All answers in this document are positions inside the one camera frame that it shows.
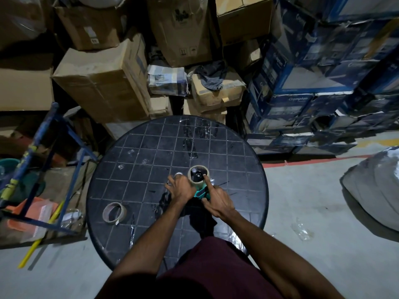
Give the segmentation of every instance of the blue metal frame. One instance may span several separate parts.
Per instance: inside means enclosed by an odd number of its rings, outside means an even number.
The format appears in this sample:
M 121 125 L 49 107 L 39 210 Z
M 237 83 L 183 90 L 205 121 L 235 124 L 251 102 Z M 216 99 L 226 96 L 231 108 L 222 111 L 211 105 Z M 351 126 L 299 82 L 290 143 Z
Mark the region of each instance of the blue metal frame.
M 77 234 L 78 232 L 76 231 L 71 231 L 69 229 L 63 228 L 61 227 L 61 222 L 62 222 L 62 218 L 65 215 L 65 212 L 67 210 L 68 207 L 68 203 L 71 200 L 72 194 L 73 194 L 73 187 L 75 186 L 75 183 L 77 181 L 78 175 L 79 175 L 79 171 L 80 168 L 82 166 L 83 163 L 83 158 L 88 155 L 91 157 L 92 160 L 94 160 L 95 162 L 98 161 L 97 157 L 94 155 L 94 153 L 83 143 L 82 139 L 72 130 L 72 128 L 69 126 L 69 124 L 67 123 L 67 121 L 59 114 L 57 114 L 57 110 L 58 110 L 58 103 L 53 102 L 52 106 L 49 110 L 49 112 L 47 113 L 46 117 L 44 118 L 43 122 L 41 123 L 41 125 L 39 126 L 39 129 L 37 130 L 35 136 L 33 137 L 33 141 L 32 144 L 29 145 L 28 150 L 24 153 L 20 163 L 18 164 L 17 168 L 14 171 L 14 174 L 12 176 L 12 179 L 10 180 L 10 182 L 6 185 L 6 187 L 4 188 L 4 191 L 2 192 L 1 198 L 0 198 L 0 211 L 2 212 L 4 217 L 16 220 L 16 221 L 22 221 L 28 224 L 32 224 L 35 226 L 40 226 L 46 229 L 50 229 L 50 230 L 55 230 L 58 232 L 64 232 L 67 234 Z M 29 163 L 32 159 L 33 153 L 37 150 L 37 147 L 40 144 L 40 141 L 42 140 L 44 134 L 46 133 L 46 131 L 48 130 L 48 127 L 50 126 L 50 123 L 52 122 L 52 120 L 56 120 L 57 122 L 60 123 L 60 132 L 52 146 L 52 149 L 45 161 L 45 163 L 43 164 L 40 173 L 39 173 L 39 177 L 37 179 L 36 184 L 33 186 L 31 192 L 29 193 L 29 196 L 26 200 L 25 205 L 23 206 L 21 213 L 20 214 L 12 214 L 8 211 L 5 211 L 4 208 L 9 204 L 9 198 L 12 196 L 12 194 L 14 193 L 15 187 L 16 185 L 19 183 L 19 181 L 21 180 L 21 178 L 23 177 L 23 175 L 25 174 L 25 171 L 27 170 Z M 59 142 L 59 138 L 60 135 L 62 134 L 68 134 L 70 135 L 76 142 L 77 144 L 83 149 L 82 150 L 82 154 L 79 158 L 78 164 L 73 172 L 72 175 L 72 180 L 71 183 L 69 184 L 69 188 L 68 188 L 68 192 L 67 192 L 67 196 L 65 198 L 65 203 L 64 206 L 62 207 L 62 210 L 60 212 L 60 215 L 58 217 L 58 220 L 55 224 L 49 224 L 47 222 L 43 222 L 43 221 L 38 221 L 38 220 L 34 220 L 31 218 L 26 217 L 26 213 L 29 209 L 29 207 L 31 206 L 32 202 L 33 202 L 33 198 L 36 195 L 36 192 L 39 188 L 39 185 L 41 183 L 41 181 L 44 178 L 44 174 L 46 173 L 46 171 L 50 168 L 51 165 L 51 161 L 53 159 L 53 156 L 55 154 L 55 148 L 57 147 L 57 144 Z

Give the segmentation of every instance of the tape roll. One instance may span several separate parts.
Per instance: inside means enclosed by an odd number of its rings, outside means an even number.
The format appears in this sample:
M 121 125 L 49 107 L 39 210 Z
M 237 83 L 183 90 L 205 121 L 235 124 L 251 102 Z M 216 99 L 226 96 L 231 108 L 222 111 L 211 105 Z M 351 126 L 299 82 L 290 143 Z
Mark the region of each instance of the tape roll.
M 117 206 L 121 208 L 121 213 L 119 214 L 118 217 L 116 217 L 114 220 L 111 221 L 111 220 L 109 220 L 109 214 L 111 213 L 113 208 L 115 208 Z M 102 211 L 102 220 L 109 224 L 117 225 L 119 222 L 124 220 L 125 216 L 126 216 L 126 208 L 124 206 L 122 206 L 121 203 L 116 202 L 116 201 L 111 202 Z
M 205 169 L 205 170 L 206 170 L 207 176 L 208 176 L 209 178 L 211 178 L 211 177 L 209 176 L 209 170 L 208 170 L 208 168 L 205 167 L 205 166 L 202 166 L 202 165 L 192 166 L 192 167 L 188 170 L 187 177 L 188 177 L 188 180 L 191 182 L 191 184 L 192 184 L 194 187 L 196 187 L 198 190 L 201 190 L 201 189 L 204 187 L 204 185 L 205 185 L 205 181 L 195 182 L 195 181 L 193 181 L 192 178 L 191 178 L 191 170 L 192 170 L 193 168 L 198 168 L 198 167 Z

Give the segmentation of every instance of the round black table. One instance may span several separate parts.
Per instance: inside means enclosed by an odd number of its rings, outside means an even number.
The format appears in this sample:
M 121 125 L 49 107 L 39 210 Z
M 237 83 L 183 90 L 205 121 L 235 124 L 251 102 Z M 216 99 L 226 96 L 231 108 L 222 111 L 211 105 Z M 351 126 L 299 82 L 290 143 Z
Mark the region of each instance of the round black table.
M 89 233 L 110 269 L 166 209 L 170 201 L 164 188 L 167 176 L 187 174 L 197 164 L 209 168 L 215 185 L 230 194 L 241 215 L 263 229 L 268 210 L 267 180 L 246 141 L 225 125 L 197 116 L 151 120 L 116 141 L 90 182 L 86 204 Z M 112 201 L 127 209 L 118 225 L 102 219 L 102 211 Z M 231 228 L 213 218 L 200 200 L 192 199 L 177 222 L 160 272 L 173 267 L 178 258 L 209 235 L 230 241 L 245 252 Z

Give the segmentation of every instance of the red floor line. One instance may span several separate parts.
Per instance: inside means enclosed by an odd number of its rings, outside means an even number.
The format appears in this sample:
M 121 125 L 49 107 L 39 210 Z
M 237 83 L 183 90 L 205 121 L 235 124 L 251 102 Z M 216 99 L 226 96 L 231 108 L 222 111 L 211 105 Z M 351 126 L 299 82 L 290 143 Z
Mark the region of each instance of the red floor line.
M 298 166 L 298 165 L 310 165 L 314 163 L 326 163 L 329 161 L 340 161 L 343 159 L 349 158 L 367 158 L 370 155 L 359 155 L 359 156 L 348 156 L 348 157 L 337 157 L 337 158 L 330 158 L 330 159 L 312 159 L 309 161 L 294 161 L 289 163 L 288 161 L 284 161 L 283 163 L 263 163 L 263 168 L 275 168 L 275 167 L 284 167 L 284 166 Z

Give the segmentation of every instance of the dark sleeve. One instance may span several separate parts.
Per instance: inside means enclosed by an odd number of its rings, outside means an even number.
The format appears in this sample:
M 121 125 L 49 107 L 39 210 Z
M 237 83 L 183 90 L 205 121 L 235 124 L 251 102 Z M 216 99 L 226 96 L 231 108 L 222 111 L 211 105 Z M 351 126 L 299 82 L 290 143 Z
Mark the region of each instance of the dark sleeve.
M 148 294 L 148 290 L 154 290 L 156 275 L 153 274 L 132 274 L 116 279 L 107 280 L 95 299 L 125 298 L 132 294 Z

